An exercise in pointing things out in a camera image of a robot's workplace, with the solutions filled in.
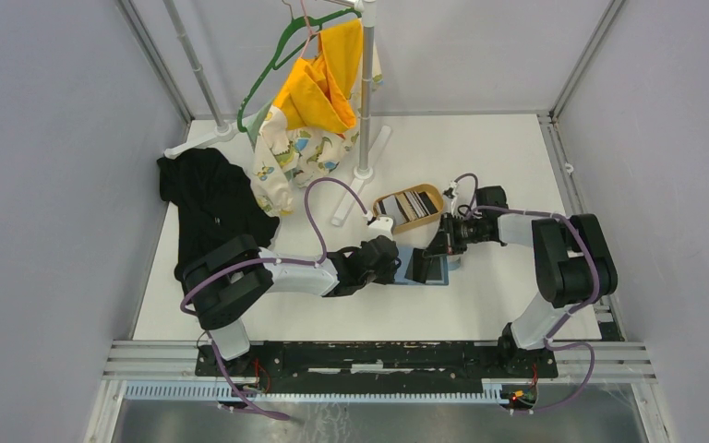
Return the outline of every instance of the green hanger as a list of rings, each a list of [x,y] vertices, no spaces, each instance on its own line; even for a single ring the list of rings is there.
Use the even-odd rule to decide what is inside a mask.
[[[327,23],[331,20],[334,20],[338,17],[345,16],[346,14],[354,13],[358,17],[362,17],[362,14],[360,14],[358,11],[354,10],[353,8],[347,8],[347,9],[342,9],[338,12],[333,12],[332,14],[325,16],[323,18],[308,18],[308,22],[311,24],[311,26],[318,26],[319,29],[322,29],[322,24]],[[254,86],[251,87],[251,91],[248,93],[248,95],[243,99],[243,102],[240,103],[240,108],[237,110],[237,130],[240,132],[246,132],[246,127],[243,126],[243,111],[246,109],[246,105],[248,104],[248,101],[251,100],[251,97],[254,96],[254,93],[257,92],[257,89],[259,88],[259,85],[262,84],[262,81],[265,79],[265,77],[268,76],[271,70],[277,70],[280,69],[282,66],[286,65],[286,62],[288,62],[295,54],[299,53],[301,49],[303,49],[303,46],[306,45],[305,42],[301,43],[300,46],[294,49],[289,55],[283,58],[282,61],[278,61],[279,57],[281,56],[281,53],[283,52],[284,47],[286,46],[286,43],[289,42],[289,39],[298,32],[299,30],[303,29],[306,27],[306,21],[302,17],[298,17],[292,22],[289,23],[289,26],[286,27],[285,30],[283,30],[282,37],[279,39],[279,45],[276,48],[276,54],[273,56],[272,60],[270,60],[270,63],[265,67],[265,70],[262,71],[262,74],[259,75],[259,78],[257,78],[257,82],[254,83]]]

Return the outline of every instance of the patterned cloth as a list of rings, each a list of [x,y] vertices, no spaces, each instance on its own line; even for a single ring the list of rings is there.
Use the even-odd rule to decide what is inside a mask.
[[[334,170],[360,136],[363,28],[323,30],[318,56],[299,59],[259,128],[251,188],[270,215],[292,213],[290,182],[308,186]],[[374,48],[373,90],[382,82]]]

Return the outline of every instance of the hanger hook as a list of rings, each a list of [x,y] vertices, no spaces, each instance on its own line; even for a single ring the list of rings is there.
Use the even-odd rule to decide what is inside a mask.
[[[294,20],[294,12],[292,12],[292,5],[286,3],[286,0],[282,0],[282,3],[287,5],[287,7],[289,7],[289,17],[291,17],[292,20]]]

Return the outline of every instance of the white table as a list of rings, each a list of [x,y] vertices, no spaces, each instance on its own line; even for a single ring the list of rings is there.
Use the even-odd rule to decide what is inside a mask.
[[[375,118],[372,127],[392,126],[392,138],[366,187],[367,206],[382,195],[420,183],[440,190],[467,172],[480,186],[501,185],[512,208],[563,212],[559,189],[535,115],[407,116]],[[194,122],[194,137],[213,122]],[[250,165],[245,134],[216,146],[230,162]],[[356,155],[345,159],[332,176],[348,182]],[[464,179],[461,203],[471,197],[473,182]],[[295,190],[295,211],[283,217],[274,238],[277,252],[318,255],[318,240]],[[359,210],[343,227],[330,224],[343,189],[315,186],[311,209],[329,250],[359,245],[366,231]],[[397,235],[399,245],[425,246],[435,223]],[[195,340],[197,320],[178,309],[183,293],[174,279],[178,252],[177,207],[169,205],[162,237],[148,280],[134,340]],[[252,341],[462,341],[495,340],[536,294],[533,253],[528,248],[471,245],[463,266],[450,274],[449,286],[382,286],[370,284],[352,296],[320,298],[301,293],[268,294],[244,315]],[[592,307],[575,315],[558,339],[601,339]]]

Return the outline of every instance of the gray floor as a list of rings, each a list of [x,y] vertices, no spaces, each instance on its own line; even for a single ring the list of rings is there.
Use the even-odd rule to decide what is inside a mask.
[[[542,387],[540,403],[569,393]],[[631,389],[589,388],[553,412],[509,417],[495,405],[273,403],[291,422],[220,411],[193,401],[126,401],[118,442],[644,442]]]

